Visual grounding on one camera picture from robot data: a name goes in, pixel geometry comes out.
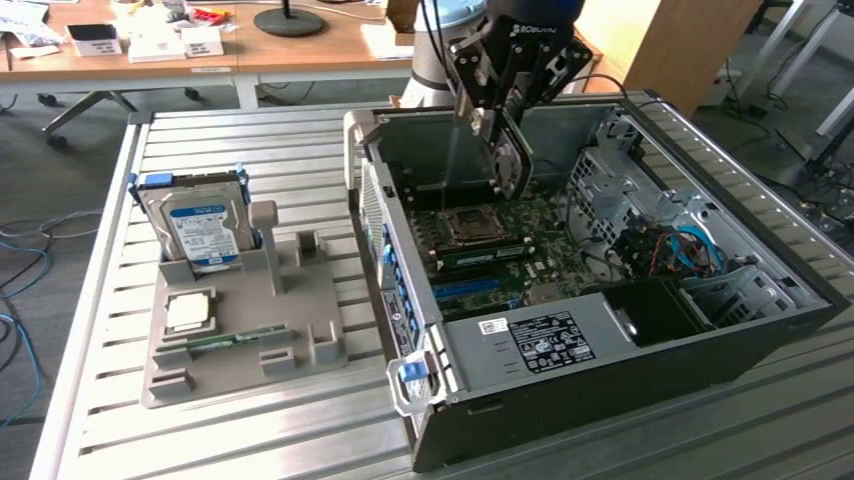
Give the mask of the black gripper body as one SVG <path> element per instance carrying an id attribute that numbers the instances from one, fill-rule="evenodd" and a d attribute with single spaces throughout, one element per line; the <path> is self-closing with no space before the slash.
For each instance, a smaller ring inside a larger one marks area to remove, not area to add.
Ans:
<path id="1" fill-rule="evenodd" d="M 495 0 L 486 2 L 483 43 L 488 50 L 508 50 L 512 41 L 532 41 L 564 48 L 584 0 Z"/>

